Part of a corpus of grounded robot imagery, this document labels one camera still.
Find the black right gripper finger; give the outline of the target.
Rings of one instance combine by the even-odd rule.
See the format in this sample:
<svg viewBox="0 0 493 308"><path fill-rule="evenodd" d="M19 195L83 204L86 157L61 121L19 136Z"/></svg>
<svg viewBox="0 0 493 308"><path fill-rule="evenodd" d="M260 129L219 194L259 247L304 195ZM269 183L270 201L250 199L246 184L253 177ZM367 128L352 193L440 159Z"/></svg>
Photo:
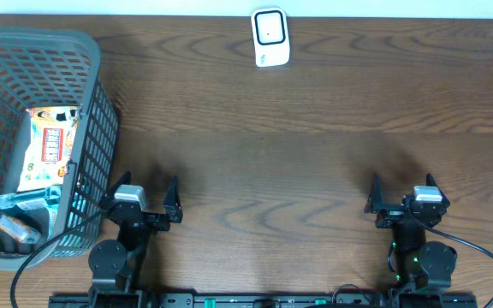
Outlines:
<svg viewBox="0 0 493 308"><path fill-rule="evenodd" d="M426 193L425 193L425 201L428 202L440 202L443 204L448 204L448 198L444 194L444 192L437 185L434 176L431 173L428 173L425 177L426 181Z"/></svg>
<svg viewBox="0 0 493 308"><path fill-rule="evenodd" d="M381 180L378 174L374 174L372 178L371 190L369 197L365 203L364 212L377 214L384 209L383 193Z"/></svg>

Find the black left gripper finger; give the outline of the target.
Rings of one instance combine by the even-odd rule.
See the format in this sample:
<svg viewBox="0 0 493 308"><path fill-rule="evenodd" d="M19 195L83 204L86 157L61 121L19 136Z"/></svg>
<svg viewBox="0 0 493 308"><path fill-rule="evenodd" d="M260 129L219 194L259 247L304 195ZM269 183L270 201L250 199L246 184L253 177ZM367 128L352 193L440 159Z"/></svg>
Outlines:
<svg viewBox="0 0 493 308"><path fill-rule="evenodd" d="M179 195L178 177L174 176L170 182L169 190L163 201L165 214L172 223L181 223L183 219L183 210Z"/></svg>
<svg viewBox="0 0 493 308"><path fill-rule="evenodd" d="M130 171L125 172L117 181L116 183L111 186L105 193L106 198L114 198L117 190L119 189L120 186L122 185L129 185L132 180L132 175Z"/></svg>

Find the teal mouthwash bottle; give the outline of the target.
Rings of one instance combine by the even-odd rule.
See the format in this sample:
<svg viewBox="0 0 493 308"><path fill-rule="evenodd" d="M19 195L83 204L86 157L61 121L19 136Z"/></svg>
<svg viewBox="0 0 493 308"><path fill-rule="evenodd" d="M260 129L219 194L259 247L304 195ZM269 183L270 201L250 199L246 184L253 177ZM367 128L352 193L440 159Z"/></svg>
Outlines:
<svg viewBox="0 0 493 308"><path fill-rule="evenodd" d="M0 195L0 210L18 208L20 210L38 210L58 207L62 195L60 186L44 189Z"/></svg>

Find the yellow wet wipes bag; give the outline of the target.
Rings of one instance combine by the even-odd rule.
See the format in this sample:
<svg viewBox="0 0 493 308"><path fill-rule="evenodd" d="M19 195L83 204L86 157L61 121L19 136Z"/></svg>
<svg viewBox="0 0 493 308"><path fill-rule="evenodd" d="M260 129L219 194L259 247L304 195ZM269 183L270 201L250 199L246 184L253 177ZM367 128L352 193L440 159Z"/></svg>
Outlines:
<svg viewBox="0 0 493 308"><path fill-rule="evenodd" d="M17 191L61 186L72 156L80 108L38 107L28 109L27 115L30 142Z"/></svg>

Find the small orange snack box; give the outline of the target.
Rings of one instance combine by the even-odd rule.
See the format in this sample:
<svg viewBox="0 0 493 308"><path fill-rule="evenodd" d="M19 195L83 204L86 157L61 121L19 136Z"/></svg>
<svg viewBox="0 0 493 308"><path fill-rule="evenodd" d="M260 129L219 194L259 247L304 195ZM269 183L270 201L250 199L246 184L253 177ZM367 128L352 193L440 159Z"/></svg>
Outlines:
<svg viewBox="0 0 493 308"><path fill-rule="evenodd" d="M41 233L20 219L2 214L0 230L22 244L36 244L41 239Z"/></svg>

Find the light blue wipes pack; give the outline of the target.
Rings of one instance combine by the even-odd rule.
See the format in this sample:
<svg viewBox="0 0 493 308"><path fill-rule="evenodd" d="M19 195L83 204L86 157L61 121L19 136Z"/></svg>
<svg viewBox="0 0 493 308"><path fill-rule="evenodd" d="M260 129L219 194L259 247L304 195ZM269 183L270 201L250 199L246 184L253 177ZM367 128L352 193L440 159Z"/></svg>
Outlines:
<svg viewBox="0 0 493 308"><path fill-rule="evenodd" d="M60 204L49 204L39 210L39 219L43 238L48 240L54 231L58 219Z"/></svg>

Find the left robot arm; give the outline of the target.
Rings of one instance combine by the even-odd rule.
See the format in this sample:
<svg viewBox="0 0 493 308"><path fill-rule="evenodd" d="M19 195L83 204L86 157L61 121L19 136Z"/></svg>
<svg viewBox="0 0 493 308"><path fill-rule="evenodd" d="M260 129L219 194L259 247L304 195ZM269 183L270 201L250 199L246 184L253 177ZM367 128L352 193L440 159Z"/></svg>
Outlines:
<svg viewBox="0 0 493 308"><path fill-rule="evenodd" d="M183 219L178 178L170 181L163 213L146 211L145 190L131 180L131 174L125 173L100 200L102 216L112 221L119 233L114 240L99 242L90 252L89 307L159 306L157 295L140 289L138 280L151 237L168 232L171 224Z"/></svg>

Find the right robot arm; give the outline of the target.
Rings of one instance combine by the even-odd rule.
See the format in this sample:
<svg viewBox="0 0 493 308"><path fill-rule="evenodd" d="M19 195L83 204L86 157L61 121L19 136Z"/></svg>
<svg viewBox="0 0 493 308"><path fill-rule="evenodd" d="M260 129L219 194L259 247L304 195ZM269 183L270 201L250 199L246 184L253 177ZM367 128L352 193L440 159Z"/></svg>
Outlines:
<svg viewBox="0 0 493 308"><path fill-rule="evenodd" d="M439 241L428 241L433 229L450 206L432 175L423 186L402 197L399 204L384 200L381 181L373 176L365 212L376 216L377 228L392 230L388 267L397 284L382 296L388 307L442 307L443 292L451 287L457 252Z"/></svg>

